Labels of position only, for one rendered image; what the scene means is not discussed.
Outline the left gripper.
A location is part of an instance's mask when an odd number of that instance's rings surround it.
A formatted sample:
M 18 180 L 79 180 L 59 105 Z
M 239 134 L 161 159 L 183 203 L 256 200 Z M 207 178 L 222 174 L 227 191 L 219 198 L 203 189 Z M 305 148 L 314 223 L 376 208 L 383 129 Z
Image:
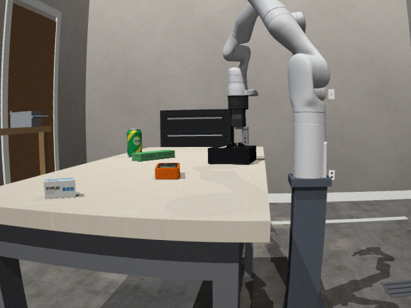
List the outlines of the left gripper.
M 249 127 L 245 111 L 249 109 L 248 96 L 258 96 L 258 91 L 248 90 L 245 82 L 230 82 L 228 85 L 228 109 L 231 110 L 231 127 L 242 129 L 242 144 L 249 144 Z

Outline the green rounded rectangular block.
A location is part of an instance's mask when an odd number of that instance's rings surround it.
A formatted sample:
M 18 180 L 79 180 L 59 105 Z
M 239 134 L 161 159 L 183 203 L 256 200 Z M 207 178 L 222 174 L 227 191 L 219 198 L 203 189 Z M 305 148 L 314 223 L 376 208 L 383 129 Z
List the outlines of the green rounded rectangular block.
M 147 161 L 175 157 L 175 150 L 159 150 L 132 153 L 132 161 Z

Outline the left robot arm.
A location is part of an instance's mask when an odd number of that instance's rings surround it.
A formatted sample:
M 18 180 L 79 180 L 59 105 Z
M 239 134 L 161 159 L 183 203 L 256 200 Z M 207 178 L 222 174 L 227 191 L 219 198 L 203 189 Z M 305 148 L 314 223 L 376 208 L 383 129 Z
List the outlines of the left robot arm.
M 327 178 L 326 106 L 314 89 L 329 83 L 328 63 L 283 3 L 278 0 L 248 2 L 223 48 L 225 60 L 240 62 L 238 67 L 229 69 L 229 83 L 247 83 L 251 52 L 245 43 L 249 42 L 259 15 L 271 36 L 294 54 L 288 64 L 293 108 L 293 177 Z

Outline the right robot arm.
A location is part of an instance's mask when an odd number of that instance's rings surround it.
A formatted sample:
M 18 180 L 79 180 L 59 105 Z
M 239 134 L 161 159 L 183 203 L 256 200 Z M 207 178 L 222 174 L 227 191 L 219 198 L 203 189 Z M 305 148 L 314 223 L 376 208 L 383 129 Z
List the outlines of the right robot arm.
M 302 28 L 303 32 L 306 33 L 306 21 L 302 12 L 291 13 L 298 25 Z M 324 101 L 326 98 L 326 88 L 314 89 L 315 95 L 321 100 Z

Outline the black lighting desk panel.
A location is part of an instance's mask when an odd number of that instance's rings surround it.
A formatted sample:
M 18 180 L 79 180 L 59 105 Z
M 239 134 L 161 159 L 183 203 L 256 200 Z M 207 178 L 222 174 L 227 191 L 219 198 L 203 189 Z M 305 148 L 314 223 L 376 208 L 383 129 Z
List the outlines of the black lighting desk panel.
M 245 164 L 256 160 L 256 146 L 245 146 L 242 142 L 208 148 L 208 164 Z

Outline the green drink can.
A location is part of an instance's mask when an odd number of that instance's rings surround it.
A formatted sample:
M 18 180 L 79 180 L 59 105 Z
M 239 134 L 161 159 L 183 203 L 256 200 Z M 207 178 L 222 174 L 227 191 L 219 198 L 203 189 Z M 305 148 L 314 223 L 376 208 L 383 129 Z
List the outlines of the green drink can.
M 127 132 L 127 155 L 132 157 L 132 153 L 142 152 L 142 132 L 140 128 L 128 129 Z

